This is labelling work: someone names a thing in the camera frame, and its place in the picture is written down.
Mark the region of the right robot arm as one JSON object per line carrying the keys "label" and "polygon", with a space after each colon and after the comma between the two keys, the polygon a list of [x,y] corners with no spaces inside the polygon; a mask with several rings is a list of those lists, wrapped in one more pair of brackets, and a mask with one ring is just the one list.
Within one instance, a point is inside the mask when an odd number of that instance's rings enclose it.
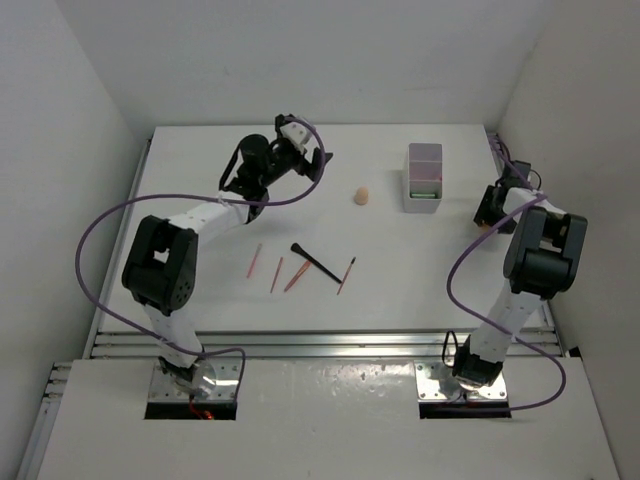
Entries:
{"label": "right robot arm", "polygon": [[482,325],[456,349],[452,374],[461,383],[490,386],[529,317],[574,283],[588,220],[523,187],[488,186],[474,223],[511,236],[504,285]]}

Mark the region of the rose spoolie brush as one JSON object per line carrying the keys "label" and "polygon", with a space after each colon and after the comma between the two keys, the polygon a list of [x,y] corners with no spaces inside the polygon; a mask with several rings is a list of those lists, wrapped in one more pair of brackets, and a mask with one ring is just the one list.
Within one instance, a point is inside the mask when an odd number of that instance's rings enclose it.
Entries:
{"label": "rose spoolie brush", "polygon": [[336,292],[336,295],[340,295],[340,294],[341,294],[341,292],[342,292],[342,290],[343,290],[343,288],[344,288],[344,286],[345,286],[345,284],[346,284],[346,282],[347,282],[347,279],[348,279],[348,277],[349,277],[349,274],[350,274],[350,272],[351,272],[351,270],[352,270],[352,268],[353,268],[353,265],[355,264],[356,258],[357,258],[357,257],[356,257],[356,256],[354,256],[354,257],[350,260],[350,262],[349,262],[349,264],[348,264],[348,266],[347,266],[347,268],[346,268],[346,271],[345,271],[345,273],[344,273],[344,275],[343,275],[343,278],[342,278],[342,280],[341,280],[341,283],[340,283],[340,285],[339,285],[339,288],[338,288],[338,290],[337,290],[337,292]]}

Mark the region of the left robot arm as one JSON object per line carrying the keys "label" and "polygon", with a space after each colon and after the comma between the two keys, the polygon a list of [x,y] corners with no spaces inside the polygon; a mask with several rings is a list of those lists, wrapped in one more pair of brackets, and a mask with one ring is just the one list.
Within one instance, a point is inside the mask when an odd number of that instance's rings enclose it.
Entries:
{"label": "left robot arm", "polygon": [[168,218],[144,217],[136,230],[121,281],[142,306],[161,348],[162,371],[197,395],[213,373],[186,305],[195,290],[201,247],[255,221],[273,205],[269,188],[290,172],[319,183],[332,155],[306,120],[279,115],[275,138],[250,134],[235,147],[210,201]]}

